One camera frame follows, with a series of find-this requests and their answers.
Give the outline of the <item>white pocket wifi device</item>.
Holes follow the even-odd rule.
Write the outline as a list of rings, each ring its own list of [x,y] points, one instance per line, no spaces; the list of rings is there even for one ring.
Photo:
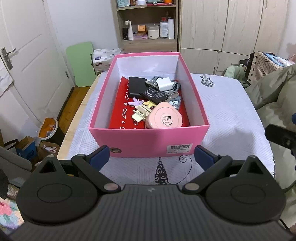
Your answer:
[[[172,105],[176,110],[180,109],[182,98],[177,96],[169,100],[169,104]]]

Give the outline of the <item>purple starfish clip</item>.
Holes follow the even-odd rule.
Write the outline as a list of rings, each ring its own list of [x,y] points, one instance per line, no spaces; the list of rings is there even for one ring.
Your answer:
[[[133,100],[131,102],[128,102],[127,104],[129,106],[139,106],[139,105],[142,105],[143,103],[144,103],[143,100],[139,100],[139,99],[134,97]]]

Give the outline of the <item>white spray bottle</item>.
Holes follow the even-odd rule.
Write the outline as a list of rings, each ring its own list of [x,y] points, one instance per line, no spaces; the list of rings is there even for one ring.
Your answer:
[[[132,22],[130,20],[128,20],[127,22],[128,22],[128,40],[133,41],[134,37],[133,37],[133,30],[132,30]]]

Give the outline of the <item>grey pocket router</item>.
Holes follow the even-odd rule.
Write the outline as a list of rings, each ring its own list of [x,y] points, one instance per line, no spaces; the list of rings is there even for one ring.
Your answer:
[[[169,77],[154,76],[151,80],[146,81],[147,86],[153,87],[160,92],[164,91],[176,91],[180,89],[181,85],[174,80],[170,80]]]

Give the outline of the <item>red patterned box liner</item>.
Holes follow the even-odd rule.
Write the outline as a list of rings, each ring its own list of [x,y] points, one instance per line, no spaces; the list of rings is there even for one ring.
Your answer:
[[[109,128],[116,129],[143,129],[146,128],[145,120],[140,121],[139,123],[132,118],[133,110],[135,106],[129,106],[127,103],[133,100],[133,97],[128,96],[128,79],[125,77],[121,78],[119,89],[115,98],[115,103],[113,107],[113,111],[111,114]],[[144,102],[149,101],[148,99],[141,97],[137,98],[139,100],[143,100]],[[190,126],[190,122],[187,116],[187,112],[185,109],[185,105],[181,101],[181,106],[179,109],[179,113],[182,115],[183,124],[181,127]]]

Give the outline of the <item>pink cardboard box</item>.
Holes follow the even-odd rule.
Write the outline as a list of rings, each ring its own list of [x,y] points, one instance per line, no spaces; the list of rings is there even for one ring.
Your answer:
[[[109,128],[111,113],[122,77],[169,77],[181,84],[182,101],[189,127]],[[146,52],[116,55],[102,79],[89,131],[97,144],[116,148],[115,158],[168,157],[194,153],[210,127],[199,92],[187,65],[178,52]]]

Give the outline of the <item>red capped bottle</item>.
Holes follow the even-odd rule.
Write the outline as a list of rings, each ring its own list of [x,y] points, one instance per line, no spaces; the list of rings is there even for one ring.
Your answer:
[[[161,38],[168,37],[168,22],[165,16],[162,17],[161,22],[159,24],[159,36]]]

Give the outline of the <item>patterned tote bag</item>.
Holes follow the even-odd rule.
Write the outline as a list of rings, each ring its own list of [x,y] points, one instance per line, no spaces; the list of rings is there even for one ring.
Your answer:
[[[275,56],[273,53],[260,51],[250,54],[249,59],[242,60],[240,63],[245,66],[244,81],[247,86],[257,83],[269,73],[294,64],[294,62]]]

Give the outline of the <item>black phone battery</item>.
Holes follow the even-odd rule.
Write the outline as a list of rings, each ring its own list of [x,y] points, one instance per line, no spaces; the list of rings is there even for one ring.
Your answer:
[[[167,94],[164,94],[158,90],[155,90],[154,88],[149,88],[144,92],[141,92],[140,95],[155,104],[159,104],[168,99]]]

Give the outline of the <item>pink gold square case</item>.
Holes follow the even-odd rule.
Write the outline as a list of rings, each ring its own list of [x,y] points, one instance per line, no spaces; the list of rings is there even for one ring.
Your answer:
[[[145,119],[146,128],[180,128],[182,115],[171,104],[159,103]]]

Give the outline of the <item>silver key bunch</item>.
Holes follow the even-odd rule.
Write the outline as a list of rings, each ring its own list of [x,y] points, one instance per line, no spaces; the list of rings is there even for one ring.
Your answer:
[[[168,94],[168,99],[176,98],[177,96],[179,96],[179,93],[174,90],[169,90],[167,94]]]

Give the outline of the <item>yellow starfish clip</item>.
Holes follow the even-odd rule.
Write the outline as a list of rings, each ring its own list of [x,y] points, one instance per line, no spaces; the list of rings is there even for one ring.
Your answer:
[[[155,103],[151,102],[151,101],[146,101],[143,103],[143,105],[145,105],[147,108],[152,109],[156,106]]]

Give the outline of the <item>white charger cube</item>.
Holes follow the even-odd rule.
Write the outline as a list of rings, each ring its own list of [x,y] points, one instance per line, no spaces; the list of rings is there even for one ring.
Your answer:
[[[173,86],[175,84],[168,77],[166,77],[166,78],[158,78],[156,80],[156,82],[157,82],[158,89],[159,89],[160,92],[172,90],[172,88],[173,88]]]

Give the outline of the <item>wooden open shelf unit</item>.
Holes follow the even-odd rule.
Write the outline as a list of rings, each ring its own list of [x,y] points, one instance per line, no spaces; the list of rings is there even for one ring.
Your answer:
[[[111,1],[113,20],[119,48],[126,53],[137,52],[177,52],[179,48],[180,1],[128,1],[131,5],[118,7],[118,1]],[[175,38],[151,40],[147,36],[147,25],[160,24],[162,17],[174,20]],[[132,22],[133,41],[128,40],[128,20]]]

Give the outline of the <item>white room door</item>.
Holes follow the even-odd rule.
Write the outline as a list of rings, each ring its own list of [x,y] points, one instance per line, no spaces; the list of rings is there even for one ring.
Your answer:
[[[58,117],[73,87],[44,3],[1,1],[1,48],[8,53],[13,79],[1,96],[5,140],[35,137],[46,117]]]

